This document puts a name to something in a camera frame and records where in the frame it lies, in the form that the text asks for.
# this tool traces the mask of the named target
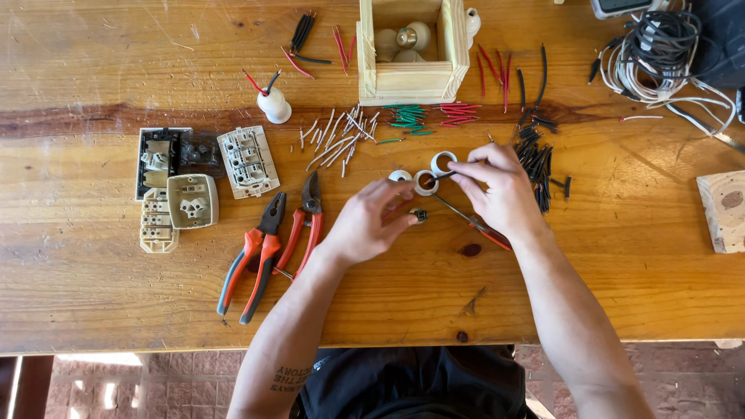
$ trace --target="brick floor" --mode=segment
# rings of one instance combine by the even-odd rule
[[[625,344],[658,419],[744,419],[745,346]],[[244,351],[139,354],[142,366],[54,360],[48,419],[223,419]],[[520,345],[527,388],[557,419],[571,394],[538,345]]]

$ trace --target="wooden table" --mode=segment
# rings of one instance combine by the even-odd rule
[[[279,46],[312,8],[318,20],[303,51],[338,60],[332,27],[349,45],[358,3],[12,0],[6,6],[0,10],[0,27],[7,26],[0,53],[0,353],[247,347],[289,280],[271,280],[247,326],[238,318],[253,277],[244,276],[225,318],[215,307],[244,231],[258,224],[270,196],[235,200],[228,180],[219,180],[220,223],[182,232],[173,253],[146,254],[138,243],[140,204],[133,201],[138,131],[263,125],[281,190],[294,208],[312,153],[295,147],[291,154],[290,145],[299,127],[317,117],[326,123],[333,107],[357,103],[356,65],[344,77],[339,65],[304,64],[314,81],[294,70]],[[694,179],[742,169],[745,157],[665,110],[644,111],[602,81],[587,85],[595,49],[624,33],[623,19],[596,20],[586,1],[468,0],[466,6],[482,16],[476,42],[492,56],[495,47],[513,53],[528,101],[539,91],[546,44],[542,107],[561,127],[547,137],[556,142],[554,173],[573,177],[571,202],[554,199],[547,220],[620,337],[745,338],[745,254],[714,254]],[[481,98],[475,49],[458,99],[484,104],[479,123],[404,142],[368,142],[344,179],[339,165],[322,171],[326,231],[344,201],[371,180],[399,167],[427,168],[442,150],[463,159],[487,141],[487,131],[509,138],[519,119],[519,89],[512,89],[504,114],[487,74]],[[283,70],[276,86],[293,106],[289,122],[266,121],[241,68],[262,83]],[[618,121],[640,113],[665,118]],[[729,131],[745,138],[738,123]],[[377,135],[399,134],[380,127]],[[454,183],[440,191],[468,208]],[[430,219],[347,274],[322,344],[537,342],[514,255],[434,199],[416,205]],[[482,251],[461,254],[470,244]]]

